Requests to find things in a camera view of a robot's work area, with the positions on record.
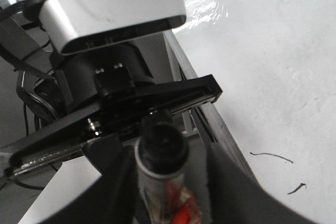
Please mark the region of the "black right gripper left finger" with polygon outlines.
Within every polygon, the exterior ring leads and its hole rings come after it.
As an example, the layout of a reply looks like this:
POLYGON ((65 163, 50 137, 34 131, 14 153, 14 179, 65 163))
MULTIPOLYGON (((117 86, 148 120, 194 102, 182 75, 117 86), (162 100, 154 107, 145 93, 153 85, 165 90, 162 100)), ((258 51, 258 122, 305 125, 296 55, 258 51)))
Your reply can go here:
POLYGON ((134 150, 113 133, 83 148, 101 177, 43 223, 132 223, 138 197, 134 150))

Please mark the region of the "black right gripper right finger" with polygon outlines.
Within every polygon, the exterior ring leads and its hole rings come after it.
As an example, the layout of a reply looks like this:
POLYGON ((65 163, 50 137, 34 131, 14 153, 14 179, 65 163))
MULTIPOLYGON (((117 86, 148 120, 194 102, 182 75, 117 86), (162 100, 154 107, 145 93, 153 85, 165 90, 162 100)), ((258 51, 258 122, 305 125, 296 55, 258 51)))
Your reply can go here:
POLYGON ((213 223, 313 223, 254 183, 219 144, 208 143, 206 151, 213 223))

